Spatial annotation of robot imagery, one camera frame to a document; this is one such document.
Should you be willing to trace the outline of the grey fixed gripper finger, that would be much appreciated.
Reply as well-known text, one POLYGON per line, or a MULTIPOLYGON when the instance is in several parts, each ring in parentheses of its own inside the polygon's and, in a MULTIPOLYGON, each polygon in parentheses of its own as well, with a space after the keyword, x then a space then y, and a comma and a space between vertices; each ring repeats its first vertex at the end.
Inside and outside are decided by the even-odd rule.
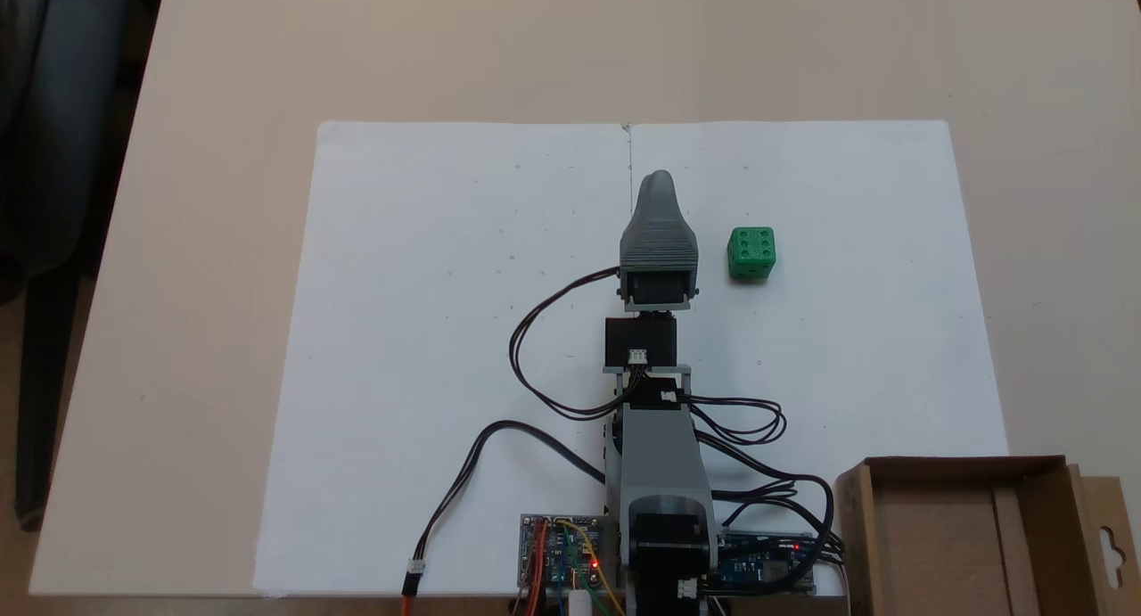
POLYGON ((673 175, 667 170, 655 170, 645 175, 636 194, 632 217, 625 232, 641 233, 644 230, 667 227, 691 234, 691 227, 685 221, 685 214, 677 200, 673 175))

